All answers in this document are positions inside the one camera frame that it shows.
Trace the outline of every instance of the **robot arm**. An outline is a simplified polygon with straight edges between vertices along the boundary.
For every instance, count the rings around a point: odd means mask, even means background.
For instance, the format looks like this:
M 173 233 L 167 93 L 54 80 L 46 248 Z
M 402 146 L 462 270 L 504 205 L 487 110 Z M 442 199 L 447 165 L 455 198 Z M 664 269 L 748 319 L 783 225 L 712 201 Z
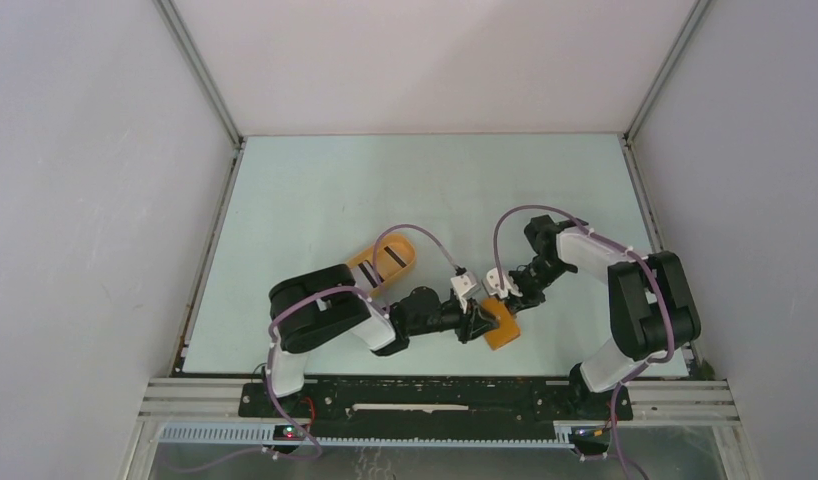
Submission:
M 465 270 L 456 273 L 450 297 L 444 302 L 431 288 L 418 287 L 391 304 L 385 314 L 370 300 L 347 291 L 325 295 L 298 309 L 277 327 L 279 344 L 270 353 L 271 383 L 277 397 L 303 388 L 309 352 L 347 331 L 362 339 L 375 355 L 388 356 L 406 349 L 409 337 L 416 335 L 453 330 L 460 342 L 467 343 L 497 328 L 495 316 L 473 298 L 482 290 L 474 276 Z M 313 294 L 355 283 L 344 264 L 280 282 L 268 294 L 271 318 Z
M 571 372 L 582 393 L 611 389 L 649 356 L 667 350 L 668 332 L 641 266 L 598 242 L 572 222 L 554 223 L 543 215 L 530 220 L 524 234 L 536 256 L 526 268 L 509 272 L 511 287 L 498 296 L 510 313 L 540 305 L 543 290 L 565 272 L 586 272 L 608 286 L 612 338 Z M 668 307 L 675 345 L 700 336 L 700 319 L 680 259 L 664 251 L 643 255 Z M 487 278 L 495 278 L 492 270 Z

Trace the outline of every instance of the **table surface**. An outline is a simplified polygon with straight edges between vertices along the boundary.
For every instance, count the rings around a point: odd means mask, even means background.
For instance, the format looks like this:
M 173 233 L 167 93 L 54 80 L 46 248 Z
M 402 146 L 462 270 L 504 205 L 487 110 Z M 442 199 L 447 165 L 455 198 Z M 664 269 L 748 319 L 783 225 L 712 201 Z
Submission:
M 615 135 L 404 135 L 251 137 L 212 260 L 183 371 L 249 373 L 265 361 L 268 291 L 283 279 L 343 263 L 398 223 L 432 231 L 482 276 L 494 266 L 497 219 L 521 204 L 551 205 L 599 232 L 649 251 Z M 500 233 L 504 268 L 533 256 L 529 218 Z M 388 292 L 394 301 L 426 285 L 444 298 L 453 272 L 414 231 L 415 269 Z M 347 333 L 316 349 L 307 373 L 370 375 L 567 375 L 610 338 L 606 286 L 566 274 L 547 302 L 518 315 L 521 337 L 493 352 L 452 332 L 414 337 L 387 358 Z M 684 376 L 682 355 L 645 375 Z

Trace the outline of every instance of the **orange object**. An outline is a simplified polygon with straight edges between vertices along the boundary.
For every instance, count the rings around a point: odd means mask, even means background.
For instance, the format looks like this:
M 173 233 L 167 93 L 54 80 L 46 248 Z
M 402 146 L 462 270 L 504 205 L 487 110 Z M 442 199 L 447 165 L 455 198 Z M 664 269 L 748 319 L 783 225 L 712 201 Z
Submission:
M 483 300 L 480 306 L 494 315 L 495 318 L 497 318 L 497 323 L 500 325 L 498 328 L 486 332 L 483 335 L 492 350 L 497 350 L 521 336 L 521 328 L 518 327 L 515 316 L 509 313 L 509 310 L 503 302 L 495 297 L 488 297 Z
M 371 287 L 374 285 L 373 275 L 374 246 L 363 250 L 360 254 L 347 261 L 351 269 L 360 268 L 367 277 Z M 409 240 L 399 233 L 390 233 L 380 242 L 377 252 L 377 270 L 381 278 L 381 285 L 370 289 L 371 297 L 376 297 L 382 288 L 399 280 L 415 267 L 415 247 Z

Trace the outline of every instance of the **purple cable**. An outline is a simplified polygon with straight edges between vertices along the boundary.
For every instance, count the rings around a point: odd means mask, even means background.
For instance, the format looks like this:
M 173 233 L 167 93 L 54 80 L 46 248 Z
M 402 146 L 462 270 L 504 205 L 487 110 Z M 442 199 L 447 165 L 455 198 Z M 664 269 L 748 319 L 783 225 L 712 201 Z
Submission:
M 656 296 L 656 303 L 659 306 L 659 313 L 662 315 L 662 323 L 665 326 L 666 333 L 668 334 L 667 353 L 665 354 L 664 357 L 653 359 L 653 361 L 656 363 L 668 363 L 669 361 L 671 361 L 671 358 L 673 358 L 674 356 L 675 348 L 674 329 L 671 326 L 671 317 L 668 315 L 668 307 L 665 305 L 665 299 L 662 297 L 662 291 L 659 289 L 659 284 L 656 283 L 656 277 L 653 276 L 653 272 L 650 271 L 650 267 L 647 266 L 644 259 L 642 259 L 642 257 L 639 256 L 636 252 L 633 252 L 632 250 L 628 251 L 627 248 L 621 245 L 620 243 L 609 238 L 606 238 L 603 235 L 595 233 L 594 231 L 589 230 L 588 228 L 586 228 L 585 225 L 583 225 L 583 222 L 581 222 L 578 218 L 566 212 L 565 210 L 560 210 L 554 207 L 548 207 L 546 205 L 521 205 L 519 207 L 509 209 L 509 211 L 507 211 L 506 213 L 503 214 L 503 216 L 500 217 L 500 220 L 497 221 L 497 225 L 494 226 L 493 239 L 494 265 L 497 268 L 497 277 L 500 279 L 500 284 L 504 285 L 503 279 L 505 278 L 503 276 L 503 267 L 500 264 L 500 251 L 497 245 L 497 237 L 498 234 L 500 233 L 500 226 L 503 224 L 503 221 L 506 220 L 510 215 L 512 215 L 515 212 L 520 212 L 522 210 L 546 210 L 549 212 L 558 213 L 559 215 L 562 215 L 568 220 L 571 220 L 574 223 L 574 225 L 576 225 L 576 227 L 580 229 L 581 232 L 585 233 L 591 238 L 594 238 L 598 242 L 612 248 L 613 250 L 617 250 L 618 252 L 623 253 L 624 255 L 632 258 L 633 260 L 636 261 L 636 263 L 639 264 L 639 266 L 642 268 L 642 271 L 645 274 L 645 277 L 647 277 L 648 279 L 648 283 L 650 284 L 651 290 L 653 290 L 653 294 Z
M 447 261 L 450 263 L 450 265 L 454 269 L 459 270 L 459 265 L 456 264 L 456 260 L 453 259 L 453 257 L 450 255 L 450 252 L 447 251 L 447 249 L 444 247 L 444 245 L 442 245 L 442 243 L 439 241 L 439 239 L 436 238 L 435 235 L 430 233 L 429 230 L 427 230 L 427 229 L 425 229 L 423 227 L 419 227 L 418 225 L 415 225 L 415 224 L 412 224 L 412 223 L 401 223 L 399 225 L 395 225 L 393 227 L 387 228 L 383 233 L 380 234 L 379 237 L 377 237 L 377 241 L 374 242 L 374 249 L 373 249 L 373 252 L 371 253 L 371 257 L 372 257 L 372 259 L 371 259 L 371 268 L 374 270 L 374 288 L 382 286 L 382 283 L 380 282 L 380 274 L 377 271 L 377 252 L 380 249 L 380 243 L 382 243 L 382 241 L 383 241 L 383 239 L 385 238 L 386 235 L 388 235 L 389 233 L 391 233 L 391 232 L 393 232 L 395 230 L 399 230 L 401 228 L 408 228 L 408 229 L 411 229 L 411 230 L 417 230 L 417 231 L 423 233 L 424 235 L 430 237 L 430 240 L 432 240 L 433 243 L 435 243 L 438 246 L 439 250 L 441 250 L 441 253 L 444 254 L 445 258 L 447 258 Z M 391 310 L 391 306 L 389 306 L 388 301 L 385 298 L 385 289 L 383 289 L 383 291 L 380 292 L 380 296 L 382 297 L 383 302 L 385 302 L 385 307 L 383 307 L 383 312 L 388 313 Z
M 560 210 L 558 208 L 549 207 L 549 206 L 546 206 L 546 205 L 521 205 L 521 206 L 509 209 L 506 213 L 503 214 L 503 216 L 500 217 L 500 220 L 498 220 L 497 224 L 494 226 L 494 238 L 493 238 L 493 243 L 494 243 L 494 265 L 497 268 L 497 276 L 500 279 L 500 284 L 501 285 L 505 285 L 504 282 L 503 282 L 503 279 L 505 277 L 503 276 L 503 267 L 500 264 L 500 252 L 499 252 L 498 245 L 497 245 L 497 237 L 498 237 L 498 234 L 500 233 L 500 226 L 503 224 L 503 221 L 506 220 L 507 217 L 509 217 L 510 215 L 512 215 L 515 212 L 520 212 L 522 210 L 545 210 L 545 211 L 554 212 L 554 213 L 557 213 L 559 215 L 562 215 L 563 217 L 565 217 L 568 220 L 570 220 L 571 222 L 573 222 L 574 225 L 581 232 L 583 232 L 584 234 L 588 235 L 591 238 L 594 238 L 598 242 L 612 248 L 613 250 L 616 250 L 616 251 L 618 251 L 620 253 L 623 253 L 624 255 L 632 258 L 641 267 L 642 272 L 644 272 L 645 277 L 647 277 L 648 283 L 650 284 L 650 287 L 651 287 L 651 290 L 653 291 L 653 294 L 656 296 L 656 303 L 659 306 L 659 313 L 662 315 L 662 323 L 665 326 L 665 331 L 666 331 L 666 334 L 667 334 L 667 337 L 668 337 L 668 346 L 667 346 L 666 354 L 665 354 L 665 356 L 659 357 L 659 358 L 653 358 L 653 359 L 648 358 L 647 360 L 645 360 L 644 363 L 642 363 L 641 365 L 636 367 L 636 369 L 634 369 L 632 372 L 630 372 L 629 375 L 627 375 L 620 382 L 618 382 L 618 385 L 616 385 L 615 388 L 612 391 L 612 399 L 610 400 L 610 406 L 609 406 L 609 416 L 610 416 L 610 422 L 612 424 L 611 434 L 612 434 L 612 440 L 615 442 L 615 451 L 616 451 L 615 456 L 618 458 L 619 463 L 621 463 L 621 469 L 624 470 L 624 475 L 626 476 L 626 478 L 628 478 L 628 479 L 630 478 L 630 469 L 627 466 L 627 464 L 630 464 L 630 465 L 633 465 L 637 470 L 639 470 L 639 472 L 642 474 L 642 476 L 645 479 L 647 479 L 648 476 L 644 472 L 644 470 L 642 470 L 641 467 L 639 467 L 638 464 L 636 464 L 632 460 L 628 460 L 627 458 L 625 458 L 624 453 L 621 450 L 621 442 L 620 442 L 620 439 L 618 438 L 618 428 L 617 428 L 618 427 L 618 419 L 616 418 L 616 415 L 615 415 L 615 402 L 618 400 L 618 393 L 621 391 L 621 387 L 625 383 L 627 383 L 627 382 L 633 380 L 634 378 L 636 378 L 637 376 L 639 376 L 642 372 L 644 372 L 647 369 L 648 366 L 650 366 L 651 363 L 668 363 L 674 357 L 674 349 L 676 348 L 676 345 L 674 344 L 674 328 L 671 326 L 671 317 L 668 314 L 668 306 L 665 305 L 665 299 L 662 296 L 662 290 L 659 289 L 659 284 L 656 282 L 656 277 L 653 276 L 653 272 L 651 272 L 650 267 L 647 266 L 644 259 L 639 254 L 637 254 L 636 252 L 634 252 L 632 250 L 627 249 L 626 247 L 624 247 L 623 245 L 621 245 L 620 243 L 618 243 L 618 242 L 616 242 L 616 241 L 614 241 L 612 239 L 609 239 L 607 237 L 604 237 L 603 235 L 595 233 L 593 229 L 586 228 L 586 226 L 583 225 L 583 222 L 581 222 L 578 218 L 576 218 L 575 216 L 573 216 L 570 213 L 566 212 L 565 210 Z
M 241 455 L 247 455 L 247 454 L 250 454 L 250 453 L 258 453 L 258 452 L 261 452 L 261 451 L 262 451 L 262 447 L 243 448 L 241 450 L 236 450 L 236 451 L 234 451 L 232 453 L 228 453 L 228 454 L 224 455 L 223 457 L 216 458 L 216 459 L 212 460 L 211 462 L 204 463 L 203 465 L 198 465 L 196 467 L 177 467 L 176 465 L 171 465 L 168 462 L 168 459 L 164 456 L 164 454 L 160 454 L 159 455 L 159 463 L 161 463 L 165 468 L 167 468 L 168 470 L 170 470 L 170 471 L 172 471 L 174 473 L 197 473 L 197 472 L 202 472 L 203 470 L 208 470 L 208 469 L 210 469 L 210 468 L 212 468 L 212 467 L 214 467 L 216 465 L 220 465 L 221 463 L 226 462 L 227 460 L 232 460 L 235 457 L 238 457 L 238 456 L 241 456 Z
M 308 305 L 308 304 L 310 304 L 312 302 L 320 300 L 323 297 L 326 297 L 326 296 L 329 296 L 329 295 L 335 295 L 336 293 L 345 293 L 345 292 L 346 293 L 355 293 L 356 295 L 359 295 L 360 297 L 362 297 L 362 299 L 364 299 L 365 301 L 370 303 L 370 300 L 369 300 L 370 297 L 368 297 L 368 294 L 365 293 L 364 290 L 361 290 L 361 289 L 356 288 L 356 287 L 351 287 L 351 286 L 329 288 L 327 290 L 318 292 L 318 293 L 316 293 L 314 295 L 310 295 L 310 296 L 304 298 L 303 300 L 300 300 L 299 302 L 295 303 L 294 305 L 288 307 L 287 309 L 285 309 L 282 313 L 277 315 L 277 318 L 274 319 L 274 321 L 271 322 L 270 326 L 268 327 L 268 334 L 271 336 L 272 342 L 277 347 L 279 347 L 278 336 L 276 335 L 274 330 L 276 329 L 277 325 L 280 324 L 280 322 L 282 322 L 283 320 L 288 318 L 291 314 L 293 314 L 294 312 L 300 310 L 301 308 L 305 307 L 306 305 Z M 268 396 L 271 399 L 271 403 L 274 404 L 274 408 L 276 408 L 277 413 L 279 413 L 279 415 L 282 418 L 284 418 L 288 423 L 293 425 L 298 431 L 303 432 L 306 439 L 311 441 L 312 445 L 315 446 L 315 448 L 317 449 L 317 453 L 315 453 L 314 455 L 306 455 L 306 456 L 281 453 L 281 452 L 277 452 L 276 450 L 267 450 L 266 453 L 271 452 L 273 454 L 272 455 L 273 457 L 283 457 L 283 458 L 288 458 L 290 460 L 315 460 L 316 458 L 320 457 L 321 454 L 323 453 L 323 451 L 324 451 L 323 447 L 321 447 L 321 444 L 318 443 L 318 439 L 315 438 L 314 435 L 309 433 L 309 430 L 307 430 L 302 425 L 297 423 L 297 421 L 295 421 L 293 418 L 291 418 L 291 415 L 289 415 L 288 412 L 286 412 L 282 408 L 282 405 L 280 405 L 279 399 L 277 398 L 276 393 L 274 392 L 273 385 L 271 383 L 270 373 L 268 373 L 268 372 L 271 371 L 271 369 L 273 367 L 273 363 L 274 363 L 273 362 L 273 355 L 271 355 L 271 351 L 269 349 L 268 350 L 268 361 L 266 362 L 266 366 L 265 366 L 265 380 L 264 381 L 265 381 L 265 390 L 268 392 Z M 243 448 L 241 450 L 236 450 L 236 451 L 234 451 L 232 453 L 224 455 L 223 457 L 217 458 L 215 460 L 212 460 L 209 463 L 206 463 L 206 464 L 203 464 L 203 465 L 200 465 L 200 466 L 197 466 L 197 467 L 187 467 L 187 468 L 177 467 L 175 465 L 171 465 L 170 463 L 168 463 L 167 459 L 164 458 L 164 457 L 161 457 L 160 461 L 161 461 L 162 465 L 164 465 L 168 470 L 171 470 L 173 472 L 176 472 L 176 473 L 196 473 L 196 472 L 201 472 L 203 470 L 208 470 L 208 469 L 210 469 L 210 468 L 212 468 L 212 467 L 214 467 L 216 465 L 219 465 L 219 464 L 221 464 L 223 462 L 226 462 L 227 460 L 231 460 L 231 459 L 233 459 L 235 457 L 238 457 L 240 455 L 246 455 L 246 454 L 249 454 L 249 453 L 262 452 L 263 449 L 264 449 L 264 447 Z
M 306 437 L 306 439 L 311 441 L 312 445 L 314 445 L 315 449 L 317 449 L 317 452 L 314 455 L 302 456 L 302 455 L 293 455 L 293 454 L 280 453 L 280 452 L 274 451 L 273 452 L 274 456 L 288 458 L 290 460 L 315 460 L 316 458 L 320 457 L 321 454 L 324 452 L 323 447 L 321 447 L 321 444 L 318 443 L 318 439 L 315 438 L 314 435 L 309 433 L 309 431 L 307 429 L 305 429 L 302 425 L 300 425 L 293 418 L 291 418 L 291 415 L 289 415 L 288 412 L 286 412 L 282 408 L 282 405 L 280 405 L 279 399 L 276 396 L 276 392 L 274 392 L 273 383 L 271 382 L 270 372 L 273 370 L 273 363 L 274 363 L 274 356 L 271 355 L 271 350 L 273 348 L 282 348 L 279 345 L 279 336 L 276 333 L 276 328 L 280 323 L 282 323 L 286 318 L 291 316 L 294 312 L 296 312 L 296 311 L 300 310 L 301 308 L 305 307 L 306 305 L 309 305 L 310 303 L 313 303 L 313 302 L 315 302 L 317 300 L 320 300 L 320 299 L 322 299 L 324 297 L 327 297 L 327 296 L 330 296 L 330 295 L 335 295 L 336 293 L 354 293 L 354 294 L 358 295 L 359 297 L 361 297 L 366 302 L 368 302 L 369 304 L 373 305 L 370 297 L 368 296 L 367 293 L 365 293 L 364 290 L 361 290 L 361 289 L 359 289 L 357 287 L 352 287 L 352 286 L 333 287 L 333 288 L 328 288 L 326 290 L 320 291 L 320 292 L 315 293 L 313 295 L 309 295 L 308 297 L 304 298 L 303 300 L 300 300 L 299 302 L 295 303 L 294 305 L 286 308 L 285 310 L 283 310 L 282 313 L 277 315 L 277 317 L 274 319 L 274 321 L 271 322 L 271 324 L 268 326 L 268 334 L 271 336 L 271 342 L 272 342 L 272 347 L 270 349 L 268 349 L 268 361 L 267 361 L 267 365 L 265 366 L 265 388 L 268 391 L 268 396 L 271 398 L 271 403 L 274 404 L 274 408 L 276 408 L 277 413 L 279 413 L 279 415 L 282 418 L 284 418 L 288 423 L 293 425 L 298 431 L 303 432 L 303 435 Z

